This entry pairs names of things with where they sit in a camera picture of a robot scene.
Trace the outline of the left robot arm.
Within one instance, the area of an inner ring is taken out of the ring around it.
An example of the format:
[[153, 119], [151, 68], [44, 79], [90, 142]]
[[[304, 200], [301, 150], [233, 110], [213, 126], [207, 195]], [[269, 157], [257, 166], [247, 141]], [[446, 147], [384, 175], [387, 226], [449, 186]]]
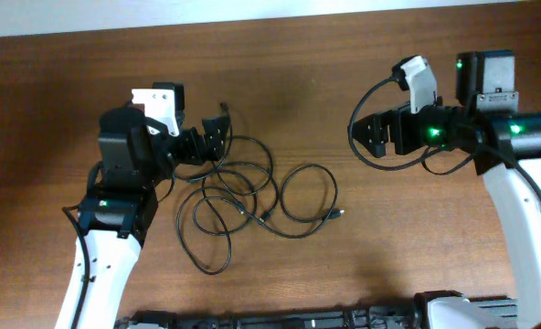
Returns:
[[58, 328], [111, 328], [140, 257], [159, 200], [156, 187], [173, 181], [178, 165], [216, 162], [230, 129], [228, 112], [202, 121], [205, 132], [172, 136], [142, 110], [122, 106], [100, 118], [101, 159], [90, 170], [81, 201], [63, 207], [77, 234], [69, 287]]

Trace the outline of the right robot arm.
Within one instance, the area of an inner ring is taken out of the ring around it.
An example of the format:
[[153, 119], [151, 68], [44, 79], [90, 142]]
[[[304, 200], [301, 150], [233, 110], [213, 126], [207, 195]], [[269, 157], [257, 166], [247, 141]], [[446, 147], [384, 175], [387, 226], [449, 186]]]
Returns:
[[408, 101], [361, 117], [347, 139], [355, 156], [377, 167], [387, 143], [418, 165], [461, 150], [483, 179], [501, 222], [517, 297], [474, 302], [455, 291], [422, 292], [408, 311], [413, 328], [541, 327], [541, 112], [521, 113], [510, 50], [462, 52], [455, 59], [455, 106], [445, 105], [429, 62], [403, 58], [390, 80]]

